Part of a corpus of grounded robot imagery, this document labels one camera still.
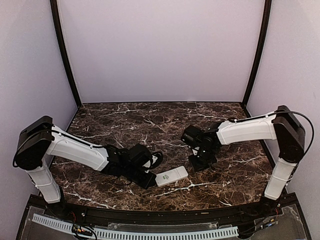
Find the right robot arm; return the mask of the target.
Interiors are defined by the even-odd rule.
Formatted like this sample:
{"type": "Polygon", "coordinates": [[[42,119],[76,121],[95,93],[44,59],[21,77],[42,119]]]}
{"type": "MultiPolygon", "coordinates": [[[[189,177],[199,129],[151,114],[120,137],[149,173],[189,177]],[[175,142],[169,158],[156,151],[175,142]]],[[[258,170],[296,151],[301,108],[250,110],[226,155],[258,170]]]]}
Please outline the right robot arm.
{"type": "Polygon", "coordinates": [[[297,116],[308,120],[304,114],[280,105],[277,110],[264,115],[244,119],[229,118],[213,122],[206,129],[189,125],[183,131],[181,141],[193,151],[188,159],[196,172],[216,163],[216,154],[222,146],[248,141],[277,141],[278,160],[265,187],[264,199],[255,205],[255,213],[266,217],[274,210],[274,201],[279,199],[300,161],[311,148],[305,145],[306,130],[297,116]]]}

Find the white air conditioner remote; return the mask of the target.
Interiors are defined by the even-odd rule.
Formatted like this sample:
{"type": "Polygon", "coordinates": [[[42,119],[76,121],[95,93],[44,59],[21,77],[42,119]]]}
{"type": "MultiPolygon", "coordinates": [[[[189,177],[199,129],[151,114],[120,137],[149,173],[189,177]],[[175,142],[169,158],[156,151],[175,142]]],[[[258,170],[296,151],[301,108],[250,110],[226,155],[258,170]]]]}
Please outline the white air conditioner remote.
{"type": "Polygon", "coordinates": [[[179,180],[183,180],[189,176],[184,166],[179,166],[174,169],[158,173],[155,178],[156,185],[163,187],[175,183],[179,180]]]}

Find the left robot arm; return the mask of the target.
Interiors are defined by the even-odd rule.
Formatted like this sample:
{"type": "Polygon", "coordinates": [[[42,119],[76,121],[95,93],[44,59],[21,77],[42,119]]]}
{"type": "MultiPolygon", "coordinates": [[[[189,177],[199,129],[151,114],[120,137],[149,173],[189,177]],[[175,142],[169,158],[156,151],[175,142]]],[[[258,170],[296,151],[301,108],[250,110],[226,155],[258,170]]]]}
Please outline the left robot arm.
{"type": "Polygon", "coordinates": [[[63,201],[62,190],[44,160],[46,155],[85,165],[105,175],[124,177],[143,189],[156,184],[156,175],[151,171],[163,161],[160,151],[150,152],[142,144],[129,149],[93,144],[63,131],[50,116],[41,117],[20,132],[12,165],[29,175],[60,218],[67,218],[71,208],[63,201]]]}

